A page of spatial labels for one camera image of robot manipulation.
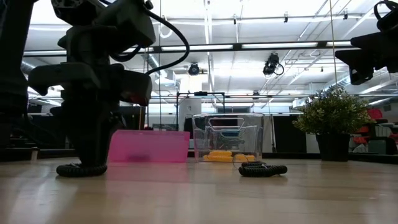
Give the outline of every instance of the table surface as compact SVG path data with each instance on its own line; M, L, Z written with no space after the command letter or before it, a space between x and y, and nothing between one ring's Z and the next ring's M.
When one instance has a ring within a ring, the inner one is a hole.
M398 223L398 166L266 160L286 175L246 178L228 163L110 164L57 177L75 159L0 164L0 223Z

